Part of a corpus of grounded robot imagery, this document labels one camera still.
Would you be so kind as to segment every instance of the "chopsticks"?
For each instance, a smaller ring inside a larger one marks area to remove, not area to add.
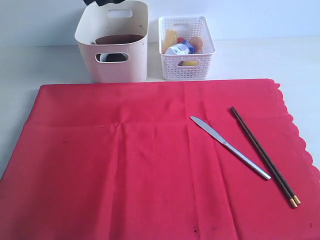
[[[285,197],[288,199],[290,204],[292,205],[293,208],[296,208],[299,204],[301,204],[299,198],[297,195],[293,192],[291,187],[288,185],[287,181],[285,178],[282,176],[282,174],[279,172],[275,164],[272,162],[266,151],[263,149],[263,147],[260,145],[258,140],[255,138],[253,133],[250,131],[248,126],[246,125],[245,121],[241,118],[239,113],[234,107],[231,107],[232,112],[234,113],[237,121],[240,123],[242,126],[243,130],[246,132],[247,136],[250,138],[252,144],[256,148],[256,150],[259,152],[260,156],[264,160],[264,163],[267,165],[269,168],[271,174],[275,178],[276,183],[280,187],[281,191],[285,195]]]

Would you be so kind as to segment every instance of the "gold chopstick tip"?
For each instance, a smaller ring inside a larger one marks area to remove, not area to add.
[[[291,198],[289,201],[290,201],[290,203],[291,203],[293,208],[298,207],[298,205],[296,204],[296,202],[295,202],[295,200],[293,198]]]
[[[295,201],[296,204],[301,204],[299,198],[296,195],[293,196],[293,200]]]

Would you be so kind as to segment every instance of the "table surface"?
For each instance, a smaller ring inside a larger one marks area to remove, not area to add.
[[[269,78],[281,84],[313,165],[320,169],[320,37],[221,40],[209,80]],[[0,176],[44,84],[92,80],[77,46],[0,48]],[[158,44],[148,46],[147,81],[163,81]]]

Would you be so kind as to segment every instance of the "brown egg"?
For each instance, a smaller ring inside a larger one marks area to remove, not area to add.
[[[193,36],[190,38],[189,43],[194,46],[196,53],[201,53],[202,47],[204,46],[204,42],[198,36]]]

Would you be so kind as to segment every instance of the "white plastic bin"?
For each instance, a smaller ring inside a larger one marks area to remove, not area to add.
[[[84,63],[98,83],[143,82],[148,75],[148,6],[126,0],[98,6],[91,3],[83,12],[75,32]],[[94,44],[112,35],[141,35],[139,41],[125,44]],[[123,54],[127,61],[101,62],[101,54]]]
[[[165,80],[204,80],[209,72],[211,60],[215,53],[215,45],[210,36],[206,18],[192,17],[161,17],[159,24],[159,52],[161,54],[162,75]],[[162,54],[162,45],[167,30],[175,30],[178,37],[189,40],[200,37],[203,41],[201,54],[166,55]],[[195,66],[179,66],[183,61],[197,61]]]

